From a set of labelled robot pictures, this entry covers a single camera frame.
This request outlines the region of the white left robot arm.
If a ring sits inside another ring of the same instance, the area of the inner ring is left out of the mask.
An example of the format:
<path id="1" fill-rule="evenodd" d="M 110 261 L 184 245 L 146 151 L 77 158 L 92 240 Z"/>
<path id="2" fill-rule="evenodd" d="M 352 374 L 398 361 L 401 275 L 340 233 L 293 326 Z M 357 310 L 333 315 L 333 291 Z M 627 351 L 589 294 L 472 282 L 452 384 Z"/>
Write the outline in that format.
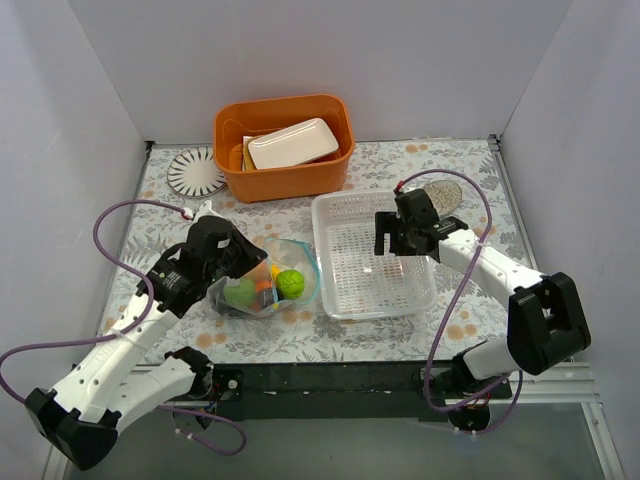
<path id="1" fill-rule="evenodd" d="M 108 455 L 129 425 L 164 402 L 208 396 L 213 364 L 191 347 L 166 354 L 160 366 L 134 380 L 127 377 L 215 281 L 238 279 L 266 257 L 229 220 L 216 215 L 196 220 L 185 241 L 162 253 L 140 281 L 108 341 L 98 343 L 53 387 L 36 388 L 26 397 L 39 432 L 86 471 Z"/>

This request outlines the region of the clear zip top bag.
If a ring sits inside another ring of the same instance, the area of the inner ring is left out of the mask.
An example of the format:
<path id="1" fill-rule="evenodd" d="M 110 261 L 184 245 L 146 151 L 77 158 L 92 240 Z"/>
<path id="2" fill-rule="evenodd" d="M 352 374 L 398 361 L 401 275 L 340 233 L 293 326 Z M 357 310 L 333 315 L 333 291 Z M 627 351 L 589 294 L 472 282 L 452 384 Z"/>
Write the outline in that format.
<path id="1" fill-rule="evenodd" d="M 245 307 L 253 312 L 251 317 L 263 318 L 276 313 L 281 313 L 287 308 L 299 307 L 312 302 L 319 290 L 319 269 L 316 264 L 315 257 L 310 251 L 310 246 L 304 242 L 268 238 L 264 244 L 264 250 L 267 257 L 258 266 L 245 273 L 242 277 L 251 279 L 255 284 L 262 280 L 272 280 L 276 287 L 276 278 L 271 275 L 271 268 L 276 266 L 281 271 L 295 269 L 301 272 L 305 278 L 305 290 L 301 297 L 295 300 L 283 299 L 278 294 L 278 302 L 271 308 L 264 309 L 260 312 L 254 311 L 251 306 Z M 223 277 L 216 281 L 208 290 L 207 299 L 210 297 L 222 297 L 223 288 L 228 281 L 237 281 Z"/>

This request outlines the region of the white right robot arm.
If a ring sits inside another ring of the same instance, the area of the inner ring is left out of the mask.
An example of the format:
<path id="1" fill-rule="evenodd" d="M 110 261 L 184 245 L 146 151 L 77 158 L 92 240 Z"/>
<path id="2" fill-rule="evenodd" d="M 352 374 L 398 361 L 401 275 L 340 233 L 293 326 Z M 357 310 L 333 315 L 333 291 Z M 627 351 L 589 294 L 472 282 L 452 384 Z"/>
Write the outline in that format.
<path id="1" fill-rule="evenodd" d="M 538 375 L 586 350 L 591 334 L 575 282 L 546 275 L 481 244 L 460 219 L 438 216 L 423 190 L 399 193 L 393 212 L 375 215 L 377 255 L 428 256 L 469 277 L 507 312 L 504 336 L 459 354 L 440 374 L 450 389 L 475 397 L 504 374 Z"/>

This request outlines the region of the orange mandarin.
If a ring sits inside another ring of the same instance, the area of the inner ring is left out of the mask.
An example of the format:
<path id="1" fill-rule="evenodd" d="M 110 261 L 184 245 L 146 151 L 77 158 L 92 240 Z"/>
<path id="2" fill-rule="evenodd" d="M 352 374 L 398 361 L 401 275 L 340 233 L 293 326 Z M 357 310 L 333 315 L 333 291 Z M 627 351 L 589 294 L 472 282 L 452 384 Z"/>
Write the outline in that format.
<path id="1" fill-rule="evenodd" d="M 272 280 L 262 280 L 255 284 L 255 297 L 251 308 L 260 312 L 278 302 L 277 289 Z"/>

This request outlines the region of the green cabbage ball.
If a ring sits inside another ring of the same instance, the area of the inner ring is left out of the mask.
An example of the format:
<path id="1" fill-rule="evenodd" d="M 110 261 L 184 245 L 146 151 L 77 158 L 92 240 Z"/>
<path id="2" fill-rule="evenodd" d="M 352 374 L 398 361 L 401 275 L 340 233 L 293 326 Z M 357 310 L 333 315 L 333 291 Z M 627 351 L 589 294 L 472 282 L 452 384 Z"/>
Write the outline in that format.
<path id="1" fill-rule="evenodd" d="M 245 308 L 253 304 L 256 298 L 255 283 L 248 278 L 228 281 L 223 288 L 226 303 L 234 308 Z"/>
<path id="2" fill-rule="evenodd" d="M 295 300 L 304 293 L 305 278 L 295 269 L 281 271 L 276 276 L 276 289 L 281 298 Z"/>

